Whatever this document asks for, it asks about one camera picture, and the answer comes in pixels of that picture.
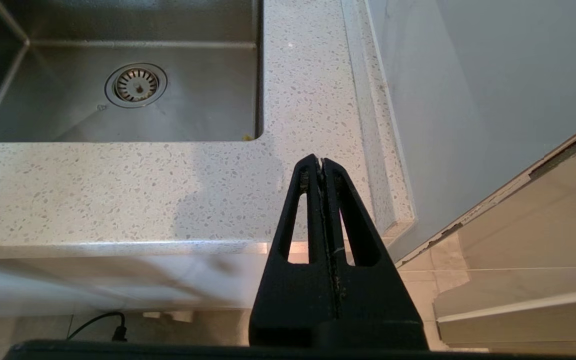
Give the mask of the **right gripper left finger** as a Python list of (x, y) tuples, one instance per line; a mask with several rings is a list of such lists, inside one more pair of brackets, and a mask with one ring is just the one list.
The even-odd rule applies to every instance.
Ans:
[[(295, 164), (249, 319), (252, 347), (311, 347), (315, 329), (335, 315), (321, 167), (314, 154)], [(307, 263), (289, 260), (298, 203), (306, 196)]]

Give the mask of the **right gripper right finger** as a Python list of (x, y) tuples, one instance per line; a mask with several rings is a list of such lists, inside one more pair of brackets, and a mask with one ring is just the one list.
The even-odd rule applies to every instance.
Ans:
[(349, 174), (324, 158), (322, 186), (333, 318), (320, 345), (427, 351), (421, 316)]

